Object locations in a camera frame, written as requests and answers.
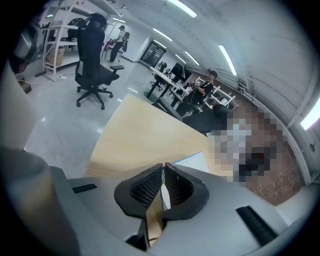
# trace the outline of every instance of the polished floor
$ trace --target polished floor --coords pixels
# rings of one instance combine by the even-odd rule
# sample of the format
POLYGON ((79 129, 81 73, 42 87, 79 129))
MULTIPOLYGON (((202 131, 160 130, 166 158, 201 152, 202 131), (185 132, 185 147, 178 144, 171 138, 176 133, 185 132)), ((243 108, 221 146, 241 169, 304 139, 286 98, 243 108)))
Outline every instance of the polished floor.
MULTIPOLYGON (((85 92, 77 93, 75 65, 57 72, 66 79, 52 82, 43 76, 33 78, 28 97, 38 111, 38 122, 25 150, 63 169, 68 179, 83 177, 100 134, 121 100, 133 94, 150 102, 144 96, 151 88, 150 81, 154 81, 150 69, 124 58, 120 59, 120 64, 125 69, 118 71, 120 78, 107 88, 113 92, 113 98, 100 94, 105 110, 101 110, 100 102, 93 95, 82 100, 81 107, 76 106, 76 100, 85 92)), ((153 94, 160 96, 161 92, 155 89, 153 94)))

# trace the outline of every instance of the pixelated area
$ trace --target pixelated area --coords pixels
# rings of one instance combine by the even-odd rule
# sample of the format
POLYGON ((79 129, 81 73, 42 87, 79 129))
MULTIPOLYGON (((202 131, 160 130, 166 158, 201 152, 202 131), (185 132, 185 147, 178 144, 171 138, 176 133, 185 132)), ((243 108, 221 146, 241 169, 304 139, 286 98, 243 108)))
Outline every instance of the pixelated area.
POLYGON ((276 120, 236 97, 239 107, 228 117, 227 130, 207 134, 210 155, 226 181, 279 205, 304 184, 297 160, 276 120))

